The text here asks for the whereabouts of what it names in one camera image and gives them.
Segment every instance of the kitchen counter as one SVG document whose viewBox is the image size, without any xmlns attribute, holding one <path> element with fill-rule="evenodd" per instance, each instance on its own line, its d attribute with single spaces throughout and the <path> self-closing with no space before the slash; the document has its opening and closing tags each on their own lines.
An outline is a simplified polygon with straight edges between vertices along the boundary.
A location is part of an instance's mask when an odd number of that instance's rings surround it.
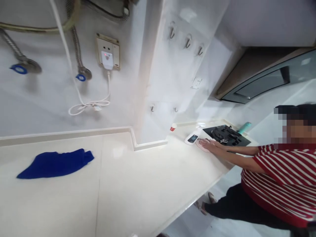
<svg viewBox="0 0 316 237">
<path fill-rule="evenodd" d="M 194 130 L 178 126 L 167 145 L 140 151 L 129 133 L 0 147 L 0 236 L 155 237 L 232 168 L 185 144 Z M 39 153 L 79 148 L 95 159 L 73 174 L 15 178 Z"/>
</svg>

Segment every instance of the black gas stove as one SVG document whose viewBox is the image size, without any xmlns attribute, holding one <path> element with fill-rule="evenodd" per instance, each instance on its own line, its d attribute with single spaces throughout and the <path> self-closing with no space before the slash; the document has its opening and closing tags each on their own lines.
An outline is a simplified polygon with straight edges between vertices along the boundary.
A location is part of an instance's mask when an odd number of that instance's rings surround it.
<svg viewBox="0 0 316 237">
<path fill-rule="evenodd" d="M 223 145 L 228 146 L 247 146 L 251 141 L 244 138 L 241 134 L 231 128 L 222 125 L 203 129 L 210 137 Z"/>
</svg>

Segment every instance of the wall socket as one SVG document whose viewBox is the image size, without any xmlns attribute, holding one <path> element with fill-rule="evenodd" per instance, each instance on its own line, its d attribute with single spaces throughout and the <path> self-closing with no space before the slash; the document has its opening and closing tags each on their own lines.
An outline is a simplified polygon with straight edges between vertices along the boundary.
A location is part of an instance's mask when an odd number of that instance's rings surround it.
<svg viewBox="0 0 316 237">
<path fill-rule="evenodd" d="M 116 69 L 120 69 L 120 47 L 119 41 L 117 39 L 113 39 L 111 37 L 96 34 L 96 54 L 98 57 L 99 64 L 102 65 L 102 55 L 101 52 L 111 53 L 113 55 L 114 65 L 113 67 Z"/>
<path fill-rule="evenodd" d="M 199 78 L 199 77 L 194 78 L 191 88 L 198 89 L 200 87 L 201 81 L 202 81 L 202 78 Z"/>
</svg>

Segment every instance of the spray bottle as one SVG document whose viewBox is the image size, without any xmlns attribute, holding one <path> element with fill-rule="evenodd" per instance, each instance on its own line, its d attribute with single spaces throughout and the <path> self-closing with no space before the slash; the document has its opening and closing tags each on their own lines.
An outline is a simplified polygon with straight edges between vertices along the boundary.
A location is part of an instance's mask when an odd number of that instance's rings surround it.
<svg viewBox="0 0 316 237">
<path fill-rule="evenodd" d="M 190 135 L 186 137 L 184 142 L 188 145 L 193 145 L 198 137 L 201 135 L 202 127 L 205 127 L 205 123 L 197 123 L 197 129 L 194 132 L 190 133 Z"/>
</svg>

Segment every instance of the blue towel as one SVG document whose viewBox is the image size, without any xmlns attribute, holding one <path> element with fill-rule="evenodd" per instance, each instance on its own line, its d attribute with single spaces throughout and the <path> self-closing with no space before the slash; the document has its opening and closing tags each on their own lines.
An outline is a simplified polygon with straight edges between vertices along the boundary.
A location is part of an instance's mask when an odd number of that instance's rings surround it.
<svg viewBox="0 0 316 237">
<path fill-rule="evenodd" d="M 44 152 L 37 155 L 32 164 L 17 178 L 50 178 L 64 176 L 80 170 L 94 159 L 91 151 L 79 149 L 69 153 Z"/>
</svg>

